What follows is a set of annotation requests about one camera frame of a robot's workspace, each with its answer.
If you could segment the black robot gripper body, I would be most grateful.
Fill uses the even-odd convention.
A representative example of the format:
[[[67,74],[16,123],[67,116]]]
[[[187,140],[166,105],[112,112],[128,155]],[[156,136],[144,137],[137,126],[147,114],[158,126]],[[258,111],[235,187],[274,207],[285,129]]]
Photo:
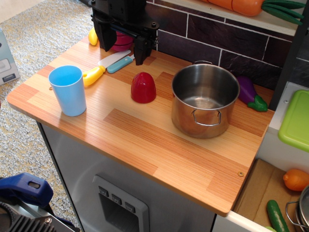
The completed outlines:
[[[156,42],[159,23],[151,18],[145,0],[92,0],[92,17],[113,19],[111,28],[132,38]]]

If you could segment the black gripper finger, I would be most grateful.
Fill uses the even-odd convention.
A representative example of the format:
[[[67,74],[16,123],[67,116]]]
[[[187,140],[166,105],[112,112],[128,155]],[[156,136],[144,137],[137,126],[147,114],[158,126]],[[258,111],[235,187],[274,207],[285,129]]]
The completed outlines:
[[[150,56],[153,49],[152,41],[138,36],[134,39],[134,56],[136,65],[142,65],[147,57]]]
[[[100,48],[104,49],[106,52],[109,51],[117,40],[116,31],[111,28],[114,20],[94,15],[92,17],[92,21],[94,23],[94,28],[99,40]]]

